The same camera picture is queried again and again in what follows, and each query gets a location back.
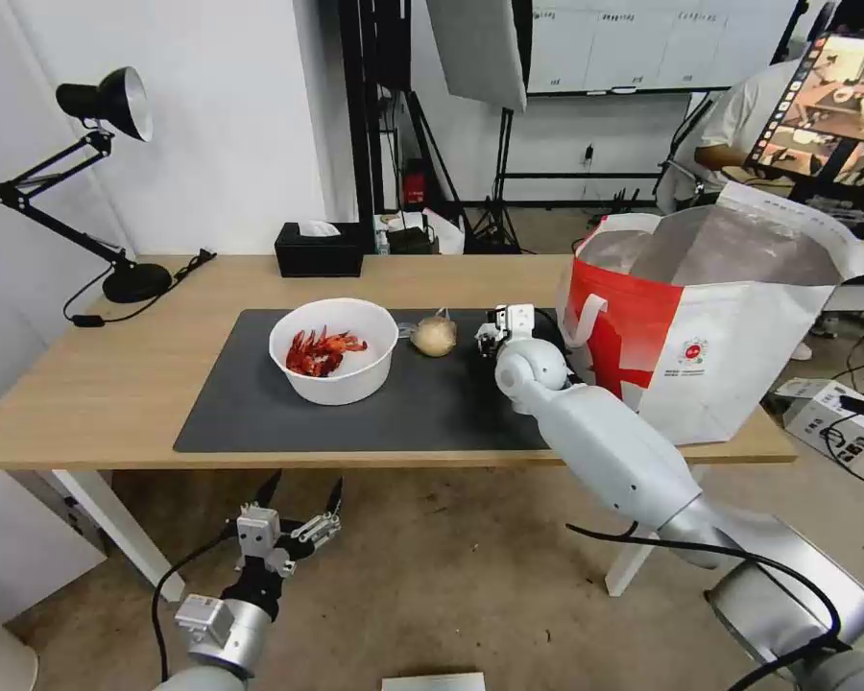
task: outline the crayfish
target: crayfish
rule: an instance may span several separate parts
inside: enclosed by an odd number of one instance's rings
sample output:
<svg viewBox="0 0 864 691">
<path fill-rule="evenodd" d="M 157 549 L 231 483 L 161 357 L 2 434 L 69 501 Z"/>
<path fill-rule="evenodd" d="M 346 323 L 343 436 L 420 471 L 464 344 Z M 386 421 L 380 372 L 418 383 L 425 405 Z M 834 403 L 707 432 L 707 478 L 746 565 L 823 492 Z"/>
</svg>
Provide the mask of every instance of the crayfish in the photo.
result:
<svg viewBox="0 0 864 691">
<path fill-rule="evenodd" d="M 348 331 L 327 336 L 324 326 L 320 338 L 317 338 L 316 331 L 311 331 L 310 336 L 304 339 L 302 330 L 291 342 L 285 367 L 306 376 L 326 377 L 339 368 L 347 350 L 367 349 L 368 344 L 365 341 L 360 341 L 357 336 L 349 336 Z"/>
</svg>

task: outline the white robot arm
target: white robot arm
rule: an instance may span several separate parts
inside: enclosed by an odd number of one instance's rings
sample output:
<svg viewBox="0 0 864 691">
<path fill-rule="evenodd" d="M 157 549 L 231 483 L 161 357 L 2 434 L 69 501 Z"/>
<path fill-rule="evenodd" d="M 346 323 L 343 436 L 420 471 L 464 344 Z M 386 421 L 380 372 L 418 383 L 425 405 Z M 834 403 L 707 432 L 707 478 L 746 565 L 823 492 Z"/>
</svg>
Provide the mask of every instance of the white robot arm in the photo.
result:
<svg viewBox="0 0 864 691">
<path fill-rule="evenodd" d="M 547 444 L 609 509 L 663 540 L 721 550 L 676 550 L 683 559 L 714 568 L 723 553 L 764 558 L 741 560 L 706 594 L 750 655 L 775 664 L 828 634 L 834 649 L 809 651 L 789 674 L 805 691 L 864 690 L 864 652 L 849 650 L 864 632 L 864 587 L 774 516 L 709 502 L 678 449 L 646 421 L 604 389 L 569 384 L 563 354 L 533 337 L 534 320 L 532 305 L 501 305 L 477 334 L 513 408 L 538 421 Z M 785 568 L 762 566 L 765 560 Z"/>
</svg>

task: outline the bag handle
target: bag handle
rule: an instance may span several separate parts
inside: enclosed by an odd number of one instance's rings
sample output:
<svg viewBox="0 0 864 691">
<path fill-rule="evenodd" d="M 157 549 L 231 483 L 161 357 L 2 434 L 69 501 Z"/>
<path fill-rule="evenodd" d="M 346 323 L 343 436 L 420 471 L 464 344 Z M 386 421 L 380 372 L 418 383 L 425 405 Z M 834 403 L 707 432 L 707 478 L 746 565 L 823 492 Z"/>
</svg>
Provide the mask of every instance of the bag handle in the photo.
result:
<svg viewBox="0 0 864 691">
<path fill-rule="evenodd" d="M 608 311 L 608 301 L 594 293 L 589 294 L 583 304 L 583 311 L 579 315 L 575 330 L 573 333 L 569 333 L 566 328 L 567 320 L 572 322 L 575 319 L 575 311 L 570 308 L 569 304 L 569 284 L 572 276 L 572 266 L 567 267 L 560 280 L 560 285 L 557 287 L 555 305 L 558 317 L 557 325 L 560 327 L 560 333 L 564 337 L 564 343 L 567 347 L 581 347 L 591 338 L 592 329 L 595 328 L 595 321 L 598 319 L 599 313 Z"/>
</svg>

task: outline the table leg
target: table leg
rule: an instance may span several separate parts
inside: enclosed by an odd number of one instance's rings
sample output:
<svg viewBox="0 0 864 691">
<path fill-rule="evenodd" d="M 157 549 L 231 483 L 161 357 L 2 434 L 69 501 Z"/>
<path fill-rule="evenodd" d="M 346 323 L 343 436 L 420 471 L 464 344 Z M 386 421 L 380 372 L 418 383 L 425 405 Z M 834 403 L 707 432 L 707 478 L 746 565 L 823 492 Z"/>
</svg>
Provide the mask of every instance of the table leg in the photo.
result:
<svg viewBox="0 0 864 691">
<path fill-rule="evenodd" d="M 706 465 L 695 465 L 691 468 L 691 476 L 696 482 L 700 483 L 701 478 L 704 477 L 707 471 L 708 467 Z M 640 526 L 637 526 L 634 535 L 638 537 L 656 536 L 653 531 Z M 612 568 L 605 575 L 605 588 L 608 589 L 608 594 L 612 597 L 620 597 L 634 579 L 634 576 L 636 576 L 636 572 L 640 570 L 647 557 L 655 549 L 656 547 L 651 547 L 650 545 L 626 545 L 617 556 L 617 559 L 614 560 Z"/>
<path fill-rule="evenodd" d="M 170 568 L 170 562 L 156 548 L 102 476 L 95 470 L 52 472 L 151 584 L 158 584 Z M 176 573 L 167 580 L 162 595 L 169 602 L 178 602 L 184 588 L 185 582 Z"/>
</svg>

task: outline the desk lamp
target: desk lamp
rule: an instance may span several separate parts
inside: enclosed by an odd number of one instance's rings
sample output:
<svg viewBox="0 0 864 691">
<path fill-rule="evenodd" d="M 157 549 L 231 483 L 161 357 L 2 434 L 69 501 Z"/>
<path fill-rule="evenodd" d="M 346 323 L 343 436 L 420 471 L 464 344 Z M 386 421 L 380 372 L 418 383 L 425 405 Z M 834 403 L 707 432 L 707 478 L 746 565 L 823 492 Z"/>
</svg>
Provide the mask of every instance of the desk lamp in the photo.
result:
<svg viewBox="0 0 864 691">
<path fill-rule="evenodd" d="M 121 67 L 110 72 L 97 86 L 63 83 L 55 95 L 60 109 L 80 120 L 89 131 L 76 144 L 25 173 L 0 182 L 0 203 L 109 262 L 112 273 L 103 282 L 103 293 L 111 302 L 140 302 L 158 298 L 169 290 L 172 282 L 166 269 L 158 264 L 131 261 L 123 248 L 75 230 L 32 206 L 34 197 L 111 154 L 114 134 L 103 129 L 102 121 L 109 122 L 135 139 L 145 142 L 151 140 L 154 127 L 141 78 L 133 67 Z M 85 147 L 92 147 L 95 154 L 66 171 L 37 175 Z"/>
</svg>

